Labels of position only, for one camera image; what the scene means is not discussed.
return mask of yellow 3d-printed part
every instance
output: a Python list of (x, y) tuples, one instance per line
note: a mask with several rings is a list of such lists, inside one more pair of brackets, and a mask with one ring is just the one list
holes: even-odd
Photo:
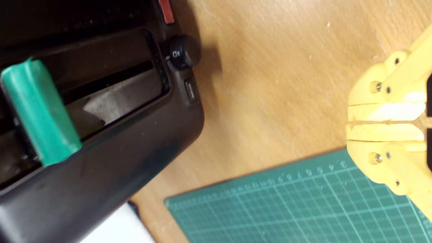
[(348, 98), (347, 149), (376, 183), (409, 198), (432, 220), (432, 172), (426, 158), (426, 85), (432, 74), (432, 26), (407, 50), (370, 67)]

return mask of red button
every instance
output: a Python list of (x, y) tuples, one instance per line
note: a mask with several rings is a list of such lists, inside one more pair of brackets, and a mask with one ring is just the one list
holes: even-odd
[(174, 23), (174, 14), (172, 13), (172, 8), (169, 0), (159, 0), (159, 6), (161, 7), (163, 19), (166, 24)]

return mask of wooden table surface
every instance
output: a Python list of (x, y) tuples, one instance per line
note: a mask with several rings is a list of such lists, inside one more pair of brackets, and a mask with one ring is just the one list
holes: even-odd
[(187, 239), (166, 197), (345, 146), (348, 93), (432, 23), (427, 0), (172, 0), (200, 38), (198, 140), (133, 200), (159, 243)]

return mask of screw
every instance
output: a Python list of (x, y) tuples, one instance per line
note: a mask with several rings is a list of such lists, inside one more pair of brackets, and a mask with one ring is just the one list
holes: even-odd
[(377, 153), (377, 154), (375, 155), (375, 161), (378, 162), (378, 163), (381, 163), (381, 161), (382, 161), (382, 156), (381, 156), (379, 153)]
[(381, 87), (382, 87), (382, 83), (381, 82), (377, 83), (376, 89), (378, 92), (381, 91)]

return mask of black dial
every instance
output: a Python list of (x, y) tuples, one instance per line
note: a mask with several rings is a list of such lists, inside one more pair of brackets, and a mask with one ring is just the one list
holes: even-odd
[(169, 43), (172, 64), (179, 70), (195, 67), (201, 59), (201, 47), (190, 35), (175, 36)]

